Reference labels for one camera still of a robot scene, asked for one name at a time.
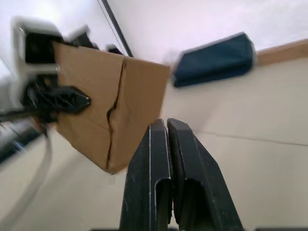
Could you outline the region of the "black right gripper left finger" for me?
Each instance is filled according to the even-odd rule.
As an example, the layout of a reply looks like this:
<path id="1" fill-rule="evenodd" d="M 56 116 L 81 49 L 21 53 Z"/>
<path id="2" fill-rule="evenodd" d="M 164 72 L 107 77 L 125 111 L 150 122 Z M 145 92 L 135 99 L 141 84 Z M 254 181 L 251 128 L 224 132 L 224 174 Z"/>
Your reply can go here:
<path id="1" fill-rule="evenodd" d="M 173 169 L 162 119 L 151 123 L 131 159 L 119 229 L 166 231 L 171 220 Z"/>

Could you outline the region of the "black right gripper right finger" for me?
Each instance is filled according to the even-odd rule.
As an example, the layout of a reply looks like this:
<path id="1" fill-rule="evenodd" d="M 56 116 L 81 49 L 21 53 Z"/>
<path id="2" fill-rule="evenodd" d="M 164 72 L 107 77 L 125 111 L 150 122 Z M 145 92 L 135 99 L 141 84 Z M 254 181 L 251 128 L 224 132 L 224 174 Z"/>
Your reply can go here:
<path id="1" fill-rule="evenodd" d="M 188 124 L 170 118 L 174 215 L 181 231 L 242 231 L 218 163 Z"/>

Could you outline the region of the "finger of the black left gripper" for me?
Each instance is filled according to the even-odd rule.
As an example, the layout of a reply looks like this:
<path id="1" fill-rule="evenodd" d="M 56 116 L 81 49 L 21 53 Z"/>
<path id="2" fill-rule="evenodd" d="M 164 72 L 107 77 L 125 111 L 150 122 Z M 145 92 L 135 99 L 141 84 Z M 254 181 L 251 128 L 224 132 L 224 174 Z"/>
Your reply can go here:
<path id="1" fill-rule="evenodd" d="M 86 47 L 98 50 L 99 47 L 97 44 L 90 40 L 89 33 L 90 28 L 88 26 L 82 26 L 65 37 L 64 43 L 73 47 Z"/>
<path id="2" fill-rule="evenodd" d="M 91 97 L 74 86 L 57 89 L 57 109 L 64 113 L 78 114 L 91 105 Z"/>

